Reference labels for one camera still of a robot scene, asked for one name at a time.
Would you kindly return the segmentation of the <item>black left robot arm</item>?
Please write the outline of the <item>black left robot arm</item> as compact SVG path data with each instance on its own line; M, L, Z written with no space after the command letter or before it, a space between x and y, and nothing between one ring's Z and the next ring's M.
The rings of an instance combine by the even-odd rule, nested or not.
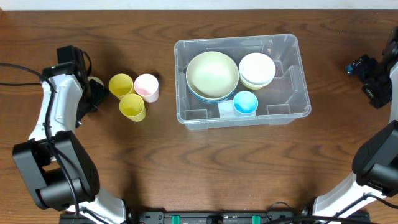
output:
M36 206L65 211L61 221L128 223L124 201L100 186L97 168L75 135L109 90L88 78L90 58L82 49L58 48L57 60L39 74L44 92L39 118L28 140L14 146L14 162Z

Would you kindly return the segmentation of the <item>yellow plastic cup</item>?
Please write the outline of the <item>yellow plastic cup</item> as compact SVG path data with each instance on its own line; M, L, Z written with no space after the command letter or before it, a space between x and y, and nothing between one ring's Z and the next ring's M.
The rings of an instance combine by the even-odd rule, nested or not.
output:
M137 94L128 94L119 102L120 112L131 121L140 122L146 117L144 100Z
M128 94L135 93L133 79L124 73L113 76L108 86L110 92L120 100Z

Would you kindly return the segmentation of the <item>yellow plastic cup front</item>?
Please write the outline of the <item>yellow plastic cup front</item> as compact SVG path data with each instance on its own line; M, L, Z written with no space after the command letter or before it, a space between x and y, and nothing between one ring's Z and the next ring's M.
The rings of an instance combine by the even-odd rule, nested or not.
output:
M140 122L146 117L144 100L137 94L128 94L119 102L120 112L131 121Z

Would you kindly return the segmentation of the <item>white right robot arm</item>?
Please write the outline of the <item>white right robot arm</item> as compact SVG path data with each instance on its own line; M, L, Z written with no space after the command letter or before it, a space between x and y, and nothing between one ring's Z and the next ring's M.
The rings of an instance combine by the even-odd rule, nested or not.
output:
M385 200L397 195L397 29L391 30L382 55L381 62L363 55L346 71L361 80L373 107L391 104L389 122L358 149L349 176L303 211L315 223L370 223L363 207L374 201L397 208Z

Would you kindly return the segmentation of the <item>cream plastic cup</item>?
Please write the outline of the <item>cream plastic cup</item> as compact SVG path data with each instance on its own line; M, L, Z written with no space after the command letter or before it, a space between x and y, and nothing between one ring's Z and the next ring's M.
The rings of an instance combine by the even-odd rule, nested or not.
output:
M94 76L89 76L88 80L94 80L95 82L99 83L100 85L104 86L104 83L98 78L98 77L94 77Z

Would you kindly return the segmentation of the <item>light blue plastic cup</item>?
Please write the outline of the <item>light blue plastic cup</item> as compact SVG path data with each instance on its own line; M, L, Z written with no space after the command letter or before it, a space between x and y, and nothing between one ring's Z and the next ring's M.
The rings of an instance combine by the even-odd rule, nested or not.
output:
M233 98L233 110L236 116L250 116L259 105L257 96L250 91L240 91Z

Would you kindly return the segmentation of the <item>white small bowl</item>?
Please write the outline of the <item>white small bowl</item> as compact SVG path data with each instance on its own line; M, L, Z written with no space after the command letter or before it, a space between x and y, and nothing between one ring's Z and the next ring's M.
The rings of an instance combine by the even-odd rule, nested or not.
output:
M276 74L274 61L263 53L250 53L239 63L239 73L242 80L254 86L267 85Z

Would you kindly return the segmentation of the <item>yellow small bowl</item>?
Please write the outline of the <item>yellow small bowl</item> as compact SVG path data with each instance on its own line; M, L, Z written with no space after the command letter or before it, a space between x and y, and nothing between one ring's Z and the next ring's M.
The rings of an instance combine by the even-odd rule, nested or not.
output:
M250 84L250 83L248 83L247 81L245 81L245 80L243 80L243 79L241 79L241 83L242 83L246 88L251 89L251 90L259 90L259 89L261 89L261 88L264 88L264 87L267 86L268 84L270 84L270 82L268 82L268 83L265 83L265 84L263 84L263 85L253 85L253 84Z

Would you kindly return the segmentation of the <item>pink plastic cup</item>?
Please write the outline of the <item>pink plastic cup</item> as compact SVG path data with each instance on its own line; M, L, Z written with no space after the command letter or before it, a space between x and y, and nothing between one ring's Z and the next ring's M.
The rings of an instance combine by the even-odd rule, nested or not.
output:
M144 101L153 103L159 98L159 81L150 73L139 75L134 82L134 90Z

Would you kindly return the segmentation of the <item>beige large bowl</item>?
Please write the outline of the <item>beige large bowl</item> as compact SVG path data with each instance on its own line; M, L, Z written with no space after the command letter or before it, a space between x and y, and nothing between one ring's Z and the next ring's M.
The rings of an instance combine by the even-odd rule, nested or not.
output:
M217 99L229 95L239 82L239 70L233 59L221 52L203 52L188 64L186 82L196 94Z

